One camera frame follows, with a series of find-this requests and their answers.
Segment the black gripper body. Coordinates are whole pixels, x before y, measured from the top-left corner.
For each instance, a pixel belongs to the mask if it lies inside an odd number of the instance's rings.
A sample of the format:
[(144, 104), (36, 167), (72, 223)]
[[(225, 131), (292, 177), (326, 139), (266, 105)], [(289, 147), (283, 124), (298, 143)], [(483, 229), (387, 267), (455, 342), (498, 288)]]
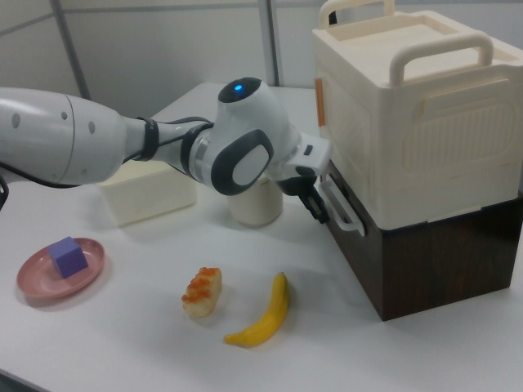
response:
[(288, 196), (312, 197), (317, 175), (310, 167), (296, 167), (297, 176), (279, 181), (280, 190)]

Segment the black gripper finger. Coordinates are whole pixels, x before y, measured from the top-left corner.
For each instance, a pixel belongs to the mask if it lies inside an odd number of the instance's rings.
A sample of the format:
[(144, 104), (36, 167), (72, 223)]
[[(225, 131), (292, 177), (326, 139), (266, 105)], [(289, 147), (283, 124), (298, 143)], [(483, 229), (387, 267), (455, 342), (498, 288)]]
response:
[(301, 189), (298, 192), (298, 197), (304, 207), (320, 224), (325, 224), (329, 221), (329, 213), (324, 200), (313, 185)]

